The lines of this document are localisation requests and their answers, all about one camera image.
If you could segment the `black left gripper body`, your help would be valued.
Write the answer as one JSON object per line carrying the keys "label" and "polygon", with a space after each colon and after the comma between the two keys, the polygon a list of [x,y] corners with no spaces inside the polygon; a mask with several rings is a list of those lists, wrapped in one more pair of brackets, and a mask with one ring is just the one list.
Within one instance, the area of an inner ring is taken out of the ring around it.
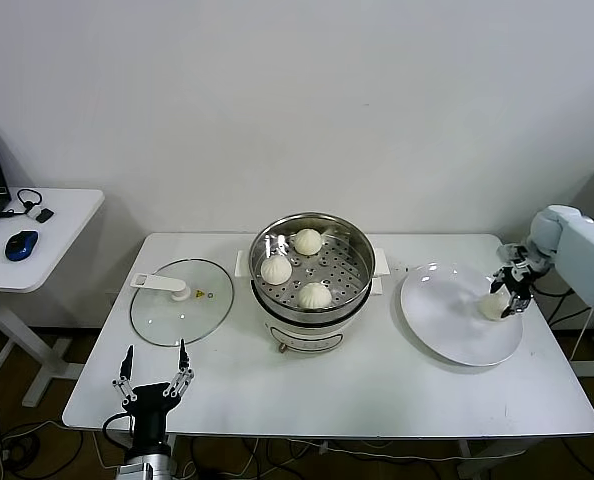
{"label": "black left gripper body", "polygon": [[181,402],[179,396],[165,395],[168,382],[138,386],[133,389],[136,396],[124,406],[134,418],[132,446],[129,454],[170,454],[167,443],[167,414]]}

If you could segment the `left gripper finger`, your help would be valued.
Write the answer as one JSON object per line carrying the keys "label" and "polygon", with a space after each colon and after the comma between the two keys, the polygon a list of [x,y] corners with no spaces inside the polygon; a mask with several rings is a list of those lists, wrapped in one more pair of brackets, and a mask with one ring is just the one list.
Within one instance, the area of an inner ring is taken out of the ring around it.
{"label": "left gripper finger", "polygon": [[170,381],[168,387],[164,390],[163,396],[181,398],[193,379],[194,371],[190,365],[190,357],[186,351],[185,340],[181,339],[179,345],[178,371]]}
{"label": "left gripper finger", "polygon": [[130,384],[132,376],[134,346],[130,345],[119,368],[119,376],[112,381],[113,387],[117,390],[123,400],[133,400],[134,393]]}

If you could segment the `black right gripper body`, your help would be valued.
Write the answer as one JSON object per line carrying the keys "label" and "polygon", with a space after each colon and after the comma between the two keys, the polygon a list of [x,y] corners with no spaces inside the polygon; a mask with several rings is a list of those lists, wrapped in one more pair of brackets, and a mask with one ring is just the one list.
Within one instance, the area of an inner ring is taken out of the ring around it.
{"label": "black right gripper body", "polygon": [[528,273],[522,271],[517,272],[514,267],[505,266],[501,268],[500,280],[512,298],[532,298],[532,293],[530,291],[532,277]]}

